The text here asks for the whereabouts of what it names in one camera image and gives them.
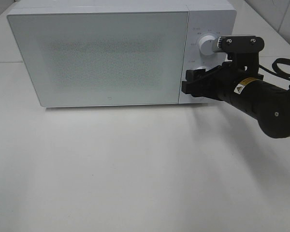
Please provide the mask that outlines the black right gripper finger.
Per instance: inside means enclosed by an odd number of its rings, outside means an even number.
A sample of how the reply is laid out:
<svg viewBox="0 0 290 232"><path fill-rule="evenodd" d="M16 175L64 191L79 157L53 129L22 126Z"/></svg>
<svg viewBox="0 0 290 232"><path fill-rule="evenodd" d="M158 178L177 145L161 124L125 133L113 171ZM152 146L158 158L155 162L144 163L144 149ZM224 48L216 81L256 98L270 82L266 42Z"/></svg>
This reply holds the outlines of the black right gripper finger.
<svg viewBox="0 0 290 232"><path fill-rule="evenodd" d="M181 91L186 95L191 95L193 97L206 97L208 86L201 81L182 81Z"/></svg>
<svg viewBox="0 0 290 232"><path fill-rule="evenodd" d="M211 80L217 78L220 74L225 71L222 65L218 65L210 70L196 69L186 71L186 80Z"/></svg>

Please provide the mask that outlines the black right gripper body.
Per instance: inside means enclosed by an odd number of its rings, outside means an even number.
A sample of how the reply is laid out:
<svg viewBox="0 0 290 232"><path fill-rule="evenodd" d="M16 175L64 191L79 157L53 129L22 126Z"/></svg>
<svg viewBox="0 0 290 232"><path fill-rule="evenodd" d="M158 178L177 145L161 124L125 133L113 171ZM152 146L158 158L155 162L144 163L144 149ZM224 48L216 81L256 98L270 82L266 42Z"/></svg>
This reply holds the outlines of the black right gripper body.
<svg viewBox="0 0 290 232"><path fill-rule="evenodd" d="M234 93L236 82L244 76L244 71L233 68L230 61L223 62L207 72L203 86L203 96L231 103L231 95Z"/></svg>

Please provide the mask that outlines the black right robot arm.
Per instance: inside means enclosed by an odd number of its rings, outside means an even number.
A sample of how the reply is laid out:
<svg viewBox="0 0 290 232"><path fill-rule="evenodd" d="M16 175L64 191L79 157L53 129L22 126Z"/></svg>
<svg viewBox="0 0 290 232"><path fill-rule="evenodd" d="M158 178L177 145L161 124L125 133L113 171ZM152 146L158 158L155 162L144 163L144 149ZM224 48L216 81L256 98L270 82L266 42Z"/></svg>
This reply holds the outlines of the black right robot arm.
<svg viewBox="0 0 290 232"><path fill-rule="evenodd" d="M271 138L290 137L290 87L288 90L263 81L232 63L205 70L188 70L182 82L183 93L224 101L256 119Z"/></svg>

